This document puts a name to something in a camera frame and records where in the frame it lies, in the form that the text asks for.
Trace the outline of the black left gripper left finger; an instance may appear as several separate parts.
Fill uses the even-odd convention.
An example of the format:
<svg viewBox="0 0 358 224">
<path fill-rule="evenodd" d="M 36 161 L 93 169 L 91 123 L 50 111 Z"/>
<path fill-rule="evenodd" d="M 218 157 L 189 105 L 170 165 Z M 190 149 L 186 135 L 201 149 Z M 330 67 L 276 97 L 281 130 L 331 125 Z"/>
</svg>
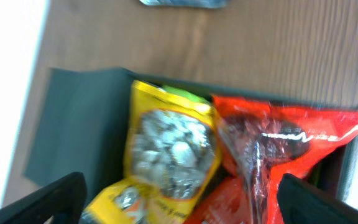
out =
<svg viewBox="0 0 358 224">
<path fill-rule="evenodd" d="M 0 209 L 0 224 L 78 223 L 87 188 L 81 172 L 72 172 Z"/>
</svg>

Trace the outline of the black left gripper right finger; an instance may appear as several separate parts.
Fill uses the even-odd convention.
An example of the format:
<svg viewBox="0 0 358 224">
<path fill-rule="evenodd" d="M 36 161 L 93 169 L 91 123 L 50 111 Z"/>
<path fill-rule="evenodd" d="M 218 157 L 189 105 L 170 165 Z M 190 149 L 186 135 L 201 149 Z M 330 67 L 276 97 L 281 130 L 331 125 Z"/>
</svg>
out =
<svg viewBox="0 0 358 224">
<path fill-rule="evenodd" d="M 280 181 L 277 200 L 285 224 L 358 224 L 358 210 L 292 174 Z"/>
</svg>

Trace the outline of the red snack bag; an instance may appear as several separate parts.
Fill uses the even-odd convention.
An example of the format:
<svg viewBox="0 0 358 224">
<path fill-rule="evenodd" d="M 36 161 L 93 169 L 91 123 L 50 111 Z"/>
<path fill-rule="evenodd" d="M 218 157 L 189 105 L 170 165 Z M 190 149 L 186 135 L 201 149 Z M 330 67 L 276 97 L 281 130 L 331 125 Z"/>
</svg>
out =
<svg viewBox="0 0 358 224">
<path fill-rule="evenodd" d="M 213 98 L 226 177 L 188 223 L 281 223 L 278 186 L 285 174 L 306 177 L 358 135 L 358 111 L 278 106 L 243 97 Z"/>
</svg>

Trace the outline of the yellow Hershey's Kisses bag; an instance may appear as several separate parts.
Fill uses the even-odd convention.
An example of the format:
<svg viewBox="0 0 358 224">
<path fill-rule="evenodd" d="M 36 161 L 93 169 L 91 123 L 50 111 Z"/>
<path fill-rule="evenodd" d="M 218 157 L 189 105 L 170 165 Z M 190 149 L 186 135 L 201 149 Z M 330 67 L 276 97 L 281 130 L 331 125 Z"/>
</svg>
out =
<svg viewBox="0 0 358 224">
<path fill-rule="evenodd" d="M 221 162 L 211 103 L 134 81 L 124 177 L 83 210 L 81 223 L 183 223 Z"/>
</svg>

